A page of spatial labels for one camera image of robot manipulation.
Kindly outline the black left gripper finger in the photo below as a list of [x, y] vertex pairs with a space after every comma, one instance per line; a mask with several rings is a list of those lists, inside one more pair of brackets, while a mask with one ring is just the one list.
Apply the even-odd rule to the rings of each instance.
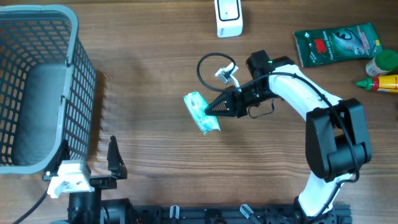
[[112, 176], [117, 179], [127, 179], [127, 169], [120, 155], [115, 136], [110, 137], [107, 160], [108, 170], [111, 172]]
[[64, 160], [70, 159], [70, 150], [68, 146], [68, 141], [66, 139], [62, 140], [59, 148], [57, 149], [55, 155], [50, 160], [45, 168], [45, 176], [55, 176], [57, 175], [58, 169]]

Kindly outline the light blue tissue packet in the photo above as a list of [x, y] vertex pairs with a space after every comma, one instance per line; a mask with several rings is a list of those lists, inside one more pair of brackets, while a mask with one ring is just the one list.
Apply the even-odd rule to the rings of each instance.
[[183, 100], [194, 122], [203, 134], [215, 130], [221, 131], [216, 116], [206, 115], [205, 110], [208, 107], [208, 103], [199, 92], [191, 92], [185, 95]]

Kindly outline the green snack bag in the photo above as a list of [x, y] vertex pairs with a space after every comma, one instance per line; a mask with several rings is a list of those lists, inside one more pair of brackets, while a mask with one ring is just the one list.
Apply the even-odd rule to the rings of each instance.
[[303, 67], [373, 58], [383, 50], [379, 36], [370, 22], [295, 31], [293, 35]]

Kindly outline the red yellow sauce bottle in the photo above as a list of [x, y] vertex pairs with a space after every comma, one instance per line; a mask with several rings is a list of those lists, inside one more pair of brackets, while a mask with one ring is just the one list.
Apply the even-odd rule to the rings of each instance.
[[388, 93], [397, 93], [397, 84], [397, 75], [368, 77], [364, 80], [356, 82], [356, 86], [367, 91], [380, 91]]

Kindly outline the green lid jar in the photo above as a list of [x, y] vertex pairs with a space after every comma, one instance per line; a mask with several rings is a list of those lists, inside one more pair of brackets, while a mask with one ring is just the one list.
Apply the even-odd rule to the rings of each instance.
[[397, 52], [394, 50], [374, 50], [375, 56], [366, 64], [370, 77], [388, 74], [397, 68]]

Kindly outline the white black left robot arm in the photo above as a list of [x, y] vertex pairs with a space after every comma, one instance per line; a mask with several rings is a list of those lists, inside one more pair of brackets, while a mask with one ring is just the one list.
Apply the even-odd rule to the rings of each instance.
[[108, 146], [108, 175], [91, 175], [84, 159], [71, 160], [68, 142], [58, 150], [56, 161], [50, 163], [45, 180], [49, 180], [47, 195], [58, 198], [69, 195], [66, 223], [139, 223], [139, 214], [128, 198], [102, 200], [102, 191], [117, 188], [117, 181], [127, 179], [127, 169], [120, 155], [115, 136]]

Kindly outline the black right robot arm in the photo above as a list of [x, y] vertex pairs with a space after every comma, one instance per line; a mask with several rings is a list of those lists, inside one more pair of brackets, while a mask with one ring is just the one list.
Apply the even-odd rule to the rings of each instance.
[[342, 100], [307, 78], [289, 57], [271, 59], [266, 51], [246, 60], [251, 81], [239, 84], [231, 62], [216, 76], [226, 88], [210, 103], [210, 116], [246, 116], [266, 100], [281, 98], [305, 121], [305, 157], [311, 170], [307, 184], [292, 205], [266, 208], [265, 222], [344, 223], [349, 207], [335, 205], [342, 186], [359, 180], [360, 169], [371, 160], [371, 146], [362, 104]]

